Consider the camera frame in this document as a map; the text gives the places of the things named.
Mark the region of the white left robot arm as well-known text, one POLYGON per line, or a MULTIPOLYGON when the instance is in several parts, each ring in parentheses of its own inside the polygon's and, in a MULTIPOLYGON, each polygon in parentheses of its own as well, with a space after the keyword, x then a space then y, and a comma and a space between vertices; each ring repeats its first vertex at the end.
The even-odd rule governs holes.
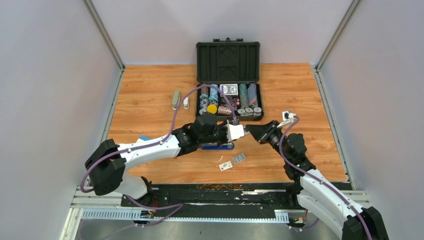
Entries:
POLYGON ((104 140, 85 162, 92 192, 97 196, 118 192, 133 197, 142 207, 149 206, 153 201, 149 182, 127 174, 128 170, 155 160, 190 154, 204 144, 229 143, 234 139, 235 129, 229 121, 218 124, 216 116, 205 113, 194 122, 155 139, 128 144, 104 140))

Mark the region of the blue stapler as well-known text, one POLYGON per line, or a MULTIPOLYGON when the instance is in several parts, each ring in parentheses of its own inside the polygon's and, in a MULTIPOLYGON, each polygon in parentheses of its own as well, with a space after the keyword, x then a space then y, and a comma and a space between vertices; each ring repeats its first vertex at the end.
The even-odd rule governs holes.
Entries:
POLYGON ((218 143, 205 143, 200 146, 202 150, 233 150, 235 148, 235 144, 232 142, 227 142, 223 144, 218 143))

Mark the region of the white and blue staple box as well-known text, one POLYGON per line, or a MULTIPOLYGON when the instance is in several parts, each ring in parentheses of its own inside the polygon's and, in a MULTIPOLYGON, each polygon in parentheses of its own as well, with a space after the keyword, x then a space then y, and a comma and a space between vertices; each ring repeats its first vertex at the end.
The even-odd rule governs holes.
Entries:
POLYGON ((139 137, 138 137, 138 139, 137 139, 137 143, 140 143, 140 142, 145 142, 145 141, 149 141, 150 140, 150 138, 149 137, 146 137, 146 136, 144 136, 144 135, 140 135, 139 137))

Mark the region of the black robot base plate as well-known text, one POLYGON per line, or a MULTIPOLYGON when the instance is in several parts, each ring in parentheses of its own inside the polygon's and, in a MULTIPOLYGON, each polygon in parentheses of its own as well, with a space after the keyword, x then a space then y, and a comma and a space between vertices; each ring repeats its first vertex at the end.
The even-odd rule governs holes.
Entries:
POLYGON ((139 204, 158 207, 155 216, 176 211, 174 218, 190 219, 271 219, 277 211, 292 218, 306 209, 287 193, 290 182, 153 184, 139 204))

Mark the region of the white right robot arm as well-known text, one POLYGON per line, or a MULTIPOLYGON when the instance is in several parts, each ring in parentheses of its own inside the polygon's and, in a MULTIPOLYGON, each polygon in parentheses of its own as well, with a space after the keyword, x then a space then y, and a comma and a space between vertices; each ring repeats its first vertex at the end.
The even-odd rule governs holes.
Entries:
POLYGON ((387 240, 381 213, 364 207, 328 181, 307 157, 301 133, 282 131, 278 121, 248 124, 248 132, 259 144, 269 144, 284 160, 284 171, 294 183, 287 188, 286 204, 302 207, 326 224, 341 240, 387 240))

